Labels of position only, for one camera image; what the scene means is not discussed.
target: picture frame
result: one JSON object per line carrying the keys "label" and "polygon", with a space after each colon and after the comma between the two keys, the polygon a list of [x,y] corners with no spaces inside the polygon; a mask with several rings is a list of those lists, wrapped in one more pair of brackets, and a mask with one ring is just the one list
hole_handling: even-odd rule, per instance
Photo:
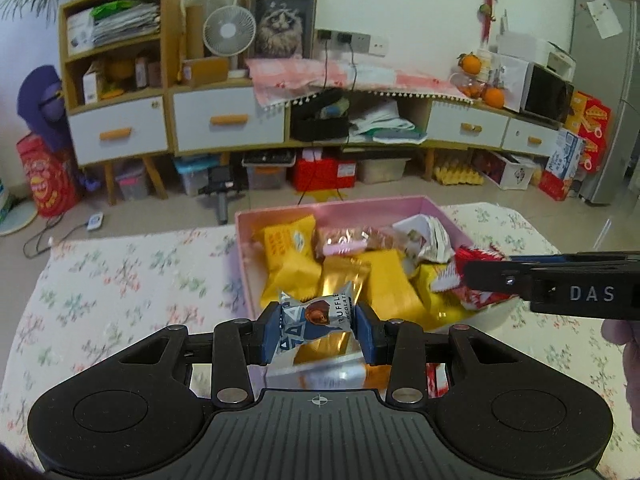
{"label": "picture frame", "polygon": [[240,0],[255,18],[255,41],[246,59],[312,57],[318,0]]}

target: small white fan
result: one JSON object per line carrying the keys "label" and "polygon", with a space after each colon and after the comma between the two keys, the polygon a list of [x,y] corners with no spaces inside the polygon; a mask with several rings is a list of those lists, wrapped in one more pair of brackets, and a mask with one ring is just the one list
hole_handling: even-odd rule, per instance
{"label": "small white fan", "polygon": [[255,18],[244,7],[226,6],[214,10],[205,20],[204,44],[215,56],[237,56],[255,39]]}

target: cabinet leg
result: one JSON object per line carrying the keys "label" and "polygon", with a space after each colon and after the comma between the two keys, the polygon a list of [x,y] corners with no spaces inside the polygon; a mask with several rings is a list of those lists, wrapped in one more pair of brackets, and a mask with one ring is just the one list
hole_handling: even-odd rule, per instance
{"label": "cabinet leg", "polygon": [[107,185],[109,205],[116,205],[116,183],[113,178],[113,163],[105,162],[102,167],[104,168],[104,181]]}
{"label": "cabinet leg", "polygon": [[144,156],[142,157],[142,162],[145,165],[146,172],[151,178],[151,182],[156,188],[156,195],[158,195],[158,198],[160,198],[161,200],[166,200],[168,198],[166,189],[164,188],[164,183],[162,182],[160,173],[158,173],[158,170],[156,170],[156,164],[154,163],[154,160],[150,156]]}
{"label": "cabinet leg", "polygon": [[424,176],[423,179],[428,182],[433,178],[433,165],[436,160],[436,149],[435,148],[427,148],[424,153]]}

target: drawer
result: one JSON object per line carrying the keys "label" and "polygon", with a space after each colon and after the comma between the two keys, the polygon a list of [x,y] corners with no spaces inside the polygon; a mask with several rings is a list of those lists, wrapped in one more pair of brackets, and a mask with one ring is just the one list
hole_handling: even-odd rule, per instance
{"label": "drawer", "polygon": [[507,152],[551,156],[556,150],[557,140],[557,130],[518,119],[510,119],[502,148]]}
{"label": "drawer", "polygon": [[284,142],[284,108],[263,110],[253,88],[174,95],[178,151]]}
{"label": "drawer", "polygon": [[508,120],[505,115],[437,101],[431,107],[427,139],[499,148]]}
{"label": "drawer", "polygon": [[162,97],[72,115],[69,126],[80,166],[168,147]]}

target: floral tablecloth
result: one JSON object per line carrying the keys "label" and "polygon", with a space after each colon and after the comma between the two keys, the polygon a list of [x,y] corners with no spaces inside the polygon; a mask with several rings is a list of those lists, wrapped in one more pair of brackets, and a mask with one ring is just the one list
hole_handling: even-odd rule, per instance
{"label": "floral tablecloth", "polygon": [[[507,254],[557,252],[510,209],[479,203],[444,211],[480,245]],[[14,338],[0,390],[0,442],[38,463],[26,423],[46,390],[166,325],[210,332],[247,315],[233,226],[58,245]],[[520,302],[492,335],[596,390],[615,420],[600,472],[612,480],[640,477],[621,349],[601,338],[600,322],[532,314]],[[207,380],[194,371],[192,387],[204,393]]]}

